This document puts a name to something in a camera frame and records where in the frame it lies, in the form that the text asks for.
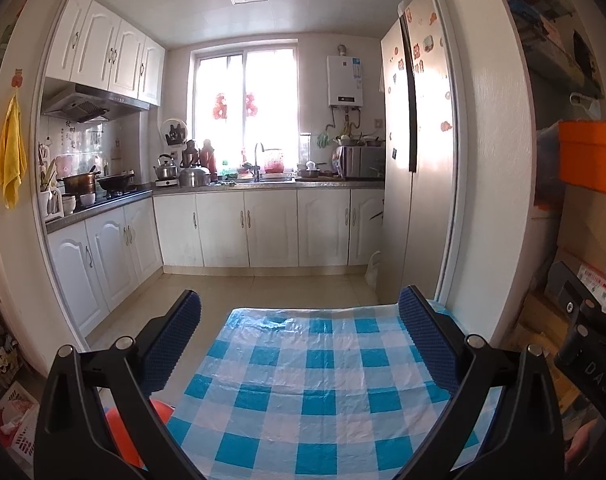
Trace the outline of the operator right hand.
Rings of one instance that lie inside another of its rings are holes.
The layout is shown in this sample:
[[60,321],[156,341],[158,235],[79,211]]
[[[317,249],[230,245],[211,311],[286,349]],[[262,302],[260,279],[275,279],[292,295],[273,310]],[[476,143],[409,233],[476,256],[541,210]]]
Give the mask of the operator right hand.
[[576,431],[571,445],[565,452],[565,468],[575,468],[591,451],[606,429],[606,421],[602,417],[586,422]]

